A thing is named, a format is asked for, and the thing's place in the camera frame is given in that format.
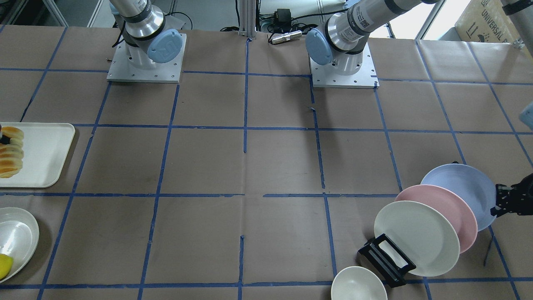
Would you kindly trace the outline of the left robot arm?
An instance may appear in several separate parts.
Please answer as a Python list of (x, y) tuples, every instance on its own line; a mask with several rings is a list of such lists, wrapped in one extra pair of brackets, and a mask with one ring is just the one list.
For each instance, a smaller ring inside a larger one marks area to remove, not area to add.
[[(309, 30), (305, 47), (310, 62), (342, 77), (357, 74), (370, 34), (419, 4), (420, 0), (353, 0), (351, 6), (331, 13), (326, 22)], [(497, 184), (494, 190), (492, 216), (532, 215), (532, 175), (511, 186)]]

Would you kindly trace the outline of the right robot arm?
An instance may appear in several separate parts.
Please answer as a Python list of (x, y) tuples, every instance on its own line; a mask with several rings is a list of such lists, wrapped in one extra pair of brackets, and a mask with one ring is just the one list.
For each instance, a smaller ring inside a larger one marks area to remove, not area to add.
[(133, 66), (154, 69), (185, 49), (185, 37), (179, 32), (185, 22), (164, 13), (150, 0), (111, 0), (109, 5)]

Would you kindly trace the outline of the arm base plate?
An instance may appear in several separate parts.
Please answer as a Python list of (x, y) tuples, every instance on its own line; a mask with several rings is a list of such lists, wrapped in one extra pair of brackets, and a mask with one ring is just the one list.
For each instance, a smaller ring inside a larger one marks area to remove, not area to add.
[(179, 83), (188, 39), (184, 33), (180, 36), (183, 40), (181, 51), (167, 63), (156, 63), (140, 48), (126, 42), (120, 43), (112, 59), (107, 80), (122, 83)]
[(320, 65), (311, 57), (309, 65), (315, 88), (375, 89), (380, 86), (368, 43), (360, 53), (333, 52), (333, 61)]

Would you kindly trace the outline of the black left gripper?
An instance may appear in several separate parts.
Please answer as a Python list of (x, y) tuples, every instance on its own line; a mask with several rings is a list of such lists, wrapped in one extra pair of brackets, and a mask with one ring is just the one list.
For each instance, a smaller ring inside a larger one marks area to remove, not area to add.
[(532, 173), (511, 186), (496, 184), (496, 205), (491, 208), (491, 215), (500, 217), (507, 213), (516, 213), (519, 216), (533, 214)]

